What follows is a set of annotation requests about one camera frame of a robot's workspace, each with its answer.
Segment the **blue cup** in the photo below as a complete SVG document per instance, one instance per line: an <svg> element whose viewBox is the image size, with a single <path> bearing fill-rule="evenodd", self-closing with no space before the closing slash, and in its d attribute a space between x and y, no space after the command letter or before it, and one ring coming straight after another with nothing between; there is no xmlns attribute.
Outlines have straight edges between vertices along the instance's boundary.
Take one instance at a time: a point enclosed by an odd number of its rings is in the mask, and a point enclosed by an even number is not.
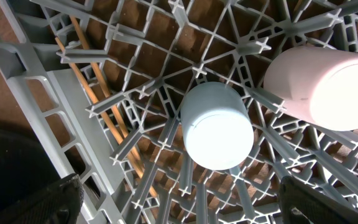
<svg viewBox="0 0 358 224"><path fill-rule="evenodd" d="M184 97L180 114L185 149L198 165L226 170L249 155L254 131L232 87L220 82L197 85Z"/></svg>

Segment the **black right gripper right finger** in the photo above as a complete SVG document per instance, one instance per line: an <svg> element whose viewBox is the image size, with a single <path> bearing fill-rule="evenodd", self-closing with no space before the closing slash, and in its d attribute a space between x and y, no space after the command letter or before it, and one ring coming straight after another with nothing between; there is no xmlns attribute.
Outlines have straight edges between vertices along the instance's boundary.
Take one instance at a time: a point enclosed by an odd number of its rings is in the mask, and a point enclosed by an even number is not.
<svg viewBox="0 0 358 224"><path fill-rule="evenodd" d="M284 224L358 224L358 212L300 182L281 179L278 201Z"/></svg>

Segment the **wooden chopstick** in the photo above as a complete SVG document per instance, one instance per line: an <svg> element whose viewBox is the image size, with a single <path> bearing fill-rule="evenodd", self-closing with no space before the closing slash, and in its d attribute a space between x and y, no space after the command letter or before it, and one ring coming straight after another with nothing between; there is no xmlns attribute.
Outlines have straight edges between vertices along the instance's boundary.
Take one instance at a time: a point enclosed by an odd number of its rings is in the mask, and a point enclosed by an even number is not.
<svg viewBox="0 0 358 224"><path fill-rule="evenodd" d="M93 103L97 103L98 98L96 97L96 95L95 95L94 91L91 89L91 87L88 85L88 83L85 80L84 76L82 75L80 69L76 66L75 63L69 63L69 66L73 69L77 79L79 80L79 82L83 86L83 88L85 89L85 92L89 96L90 100ZM110 132L113 134L116 141L119 144L122 143L123 138L120 135L119 131L116 129L116 127L115 127L114 123L112 122L112 120L110 119L109 115L106 112L103 112L101 114L101 117L102 117L103 121L105 122L105 124L107 125L107 127L109 128ZM139 177L142 177L144 174L144 171L142 170L141 166L138 164L138 162L136 161L134 156L129 155L129 162L132 165L132 167L134 168L134 170L136 171L136 174Z"/></svg>
<svg viewBox="0 0 358 224"><path fill-rule="evenodd" d="M79 37L79 40L81 42L83 49L89 50L90 45L83 33L78 21L76 20L76 18L74 16L70 16L70 20L75 28L76 34ZM108 85L101 73L99 65L96 62L91 62L91 67L96 75L96 78L98 79L99 85L100 85L105 97L111 96ZM120 134L119 131L114 127L113 122L111 121L110 118L108 118L107 113L103 113L102 117L106 118L105 123L107 124L108 128L112 132L113 136L116 138L117 142L122 143L123 139L128 135L128 131L127 131L126 125L124 123L124 120L123 120L117 106L113 106L111 108L111 110L112 110L113 115L119 125L119 128L120 128L122 134ZM135 162L141 161L140 155L137 152L136 148L134 148L134 147L131 149L131 152L129 153L129 158Z"/></svg>

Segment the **pink cup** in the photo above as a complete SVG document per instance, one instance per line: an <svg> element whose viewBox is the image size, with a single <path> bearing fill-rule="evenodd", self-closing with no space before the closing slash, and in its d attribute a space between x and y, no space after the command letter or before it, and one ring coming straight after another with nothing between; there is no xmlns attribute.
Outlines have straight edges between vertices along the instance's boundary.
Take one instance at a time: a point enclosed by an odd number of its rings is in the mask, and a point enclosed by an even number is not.
<svg viewBox="0 0 358 224"><path fill-rule="evenodd" d="M291 48L268 66L264 89L294 118L333 131L358 129L358 53Z"/></svg>

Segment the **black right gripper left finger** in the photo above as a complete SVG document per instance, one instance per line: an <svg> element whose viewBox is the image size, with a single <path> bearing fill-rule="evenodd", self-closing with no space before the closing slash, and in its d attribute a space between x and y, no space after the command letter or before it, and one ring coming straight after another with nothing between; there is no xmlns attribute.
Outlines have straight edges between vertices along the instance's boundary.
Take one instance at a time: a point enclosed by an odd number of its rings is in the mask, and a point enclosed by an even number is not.
<svg viewBox="0 0 358 224"><path fill-rule="evenodd" d="M78 174L70 174L0 211L0 223L75 224L84 201Z"/></svg>

